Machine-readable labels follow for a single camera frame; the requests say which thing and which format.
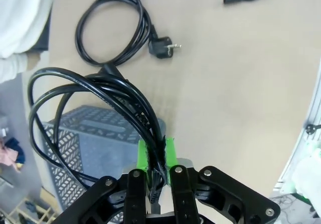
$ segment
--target screw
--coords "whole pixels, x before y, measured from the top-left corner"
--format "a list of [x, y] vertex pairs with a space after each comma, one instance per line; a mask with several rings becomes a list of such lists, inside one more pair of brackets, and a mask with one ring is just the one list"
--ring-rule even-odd
[[138, 177], [140, 175], [138, 170], [135, 170], [134, 173], [132, 174], [134, 177]]
[[265, 214], [267, 216], [274, 216], [274, 210], [271, 208], [266, 209]]
[[204, 170], [204, 175], [210, 176], [212, 172], [210, 170]]
[[110, 186], [112, 184], [112, 180], [107, 180], [105, 185]]
[[176, 173], [181, 173], [183, 169], [181, 167], [176, 167], [175, 172]]

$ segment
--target plastic crate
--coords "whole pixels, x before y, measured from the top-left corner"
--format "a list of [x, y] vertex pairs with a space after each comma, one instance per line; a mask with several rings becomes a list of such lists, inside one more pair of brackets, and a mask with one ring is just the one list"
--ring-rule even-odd
[[[164, 133], [165, 124], [158, 121]], [[53, 121], [43, 124], [52, 139]], [[137, 161], [139, 139], [137, 131], [114, 110], [83, 105], [61, 118], [59, 149], [62, 157], [72, 169], [97, 178], [106, 175], [119, 178], [124, 167]], [[57, 160], [47, 143], [44, 151], [51, 159]], [[52, 165], [49, 169], [56, 197], [61, 209], [65, 210], [85, 190], [65, 171]], [[112, 222], [122, 222], [122, 215], [115, 216]]]

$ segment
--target person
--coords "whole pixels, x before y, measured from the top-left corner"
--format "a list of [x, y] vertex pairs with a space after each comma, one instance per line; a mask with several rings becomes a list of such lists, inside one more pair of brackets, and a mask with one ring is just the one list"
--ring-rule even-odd
[[53, 0], [0, 0], [0, 83], [33, 68]]

